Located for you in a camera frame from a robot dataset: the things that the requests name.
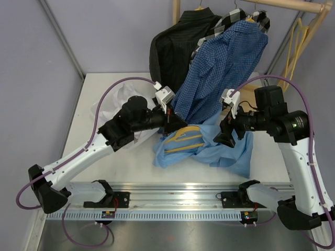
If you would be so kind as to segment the yellow hanger of white shirt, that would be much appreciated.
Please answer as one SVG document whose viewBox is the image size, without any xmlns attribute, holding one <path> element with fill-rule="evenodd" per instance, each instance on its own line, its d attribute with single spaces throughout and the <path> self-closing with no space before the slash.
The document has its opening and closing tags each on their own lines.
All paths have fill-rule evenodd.
<svg viewBox="0 0 335 251">
<path fill-rule="evenodd" d="M 307 25 L 303 25 L 301 18 L 298 18 L 292 26 L 288 41 L 286 64 L 282 71 L 284 78 L 289 80 L 293 78 L 299 54 L 302 52 L 303 44 L 307 38 L 308 29 Z"/>
</svg>

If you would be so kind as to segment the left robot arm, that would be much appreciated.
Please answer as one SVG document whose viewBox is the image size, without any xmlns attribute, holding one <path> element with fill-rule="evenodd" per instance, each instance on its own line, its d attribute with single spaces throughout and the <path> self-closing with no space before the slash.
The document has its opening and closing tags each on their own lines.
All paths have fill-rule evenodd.
<svg viewBox="0 0 335 251">
<path fill-rule="evenodd" d="M 31 188 L 44 213 L 54 213 L 69 203 L 82 204 L 85 208 L 108 208 L 116 203 L 107 181 L 95 180 L 76 186 L 71 180 L 101 158 L 133 142 L 137 132 L 161 129 L 169 134 L 186 127 L 187 123 L 170 105 L 166 109 L 161 105 L 149 109 L 147 104 L 144 97 L 130 97 L 78 150 L 48 166 L 35 164 L 29 168 Z"/>
</svg>

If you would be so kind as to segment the light blue shirt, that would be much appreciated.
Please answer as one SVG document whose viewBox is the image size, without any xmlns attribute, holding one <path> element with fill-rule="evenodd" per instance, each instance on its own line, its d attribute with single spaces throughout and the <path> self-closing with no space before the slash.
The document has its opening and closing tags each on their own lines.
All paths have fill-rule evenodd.
<svg viewBox="0 0 335 251">
<path fill-rule="evenodd" d="M 208 164 L 210 167 L 220 167 L 231 173 L 244 178 L 250 177 L 251 157 L 253 150 L 253 133 L 247 132 L 242 140 L 238 140 L 237 134 L 232 134 L 236 145 L 234 148 L 213 141 L 214 137 L 220 132 L 218 120 L 220 112 L 205 120 L 202 124 L 191 124 L 189 126 L 199 126 L 203 135 L 202 139 L 191 140 L 192 143 L 204 142 L 204 145 L 195 149 L 165 153 L 165 150 L 182 146 L 181 143 L 164 144 L 171 138 L 175 132 L 168 136 L 163 136 L 154 145 L 153 165 L 167 168 L 173 164 L 179 163 L 187 158 L 192 158 L 197 162 Z"/>
</svg>

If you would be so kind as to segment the yellow hanger of blue shirt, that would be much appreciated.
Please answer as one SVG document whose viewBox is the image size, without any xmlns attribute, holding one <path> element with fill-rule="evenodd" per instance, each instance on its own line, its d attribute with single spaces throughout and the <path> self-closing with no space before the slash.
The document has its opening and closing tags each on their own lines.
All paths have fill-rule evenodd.
<svg viewBox="0 0 335 251">
<path fill-rule="evenodd" d="M 175 153 L 186 150 L 195 149 L 204 145 L 204 142 L 192 143 L 191 140 L 202 139 L 203 135 L 201 133 L 200 127 L 197 125 L 189 125 L 187 127 L 181 128 L 175 132 L 175 134 L 165 141 L 164 144 L 169 143 L 181 143 L 182 146 L 175 147 L 173 149 L 165 150 L 165 153 Z"/>
</svg>

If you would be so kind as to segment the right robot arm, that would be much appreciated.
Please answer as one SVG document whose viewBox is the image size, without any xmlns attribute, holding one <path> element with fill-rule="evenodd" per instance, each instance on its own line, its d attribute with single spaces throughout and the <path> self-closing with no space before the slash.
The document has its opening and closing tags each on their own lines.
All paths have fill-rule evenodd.
<svg viewBox="0 0 335 251">
<path fill-rule="evenodd" d="M 289 230 L 312 230 L 323 221 L 333 222 L 334 203 L 321 183 L 320 172 L 311 170 L 317 163 L 315 159 L 310 160 L 313 153 L 309 149 L 308 115 L 300 110 L 288 112 L 278 86 L 257 88 L 254 95 L 256 110 L 245 112 L 239 104 L 240 93 L 224 90 L 221 101 L 230 111 L 221 121 L 214 141 L 234 148 L 233 133 L 242 140 L 248 131 L 265 131 L 279 146 L 294 195 L 285 195 L 252 180 L 239 185 L 238 203 L 243 207 L 257 203 L 273 210 Z"/>
</svg>

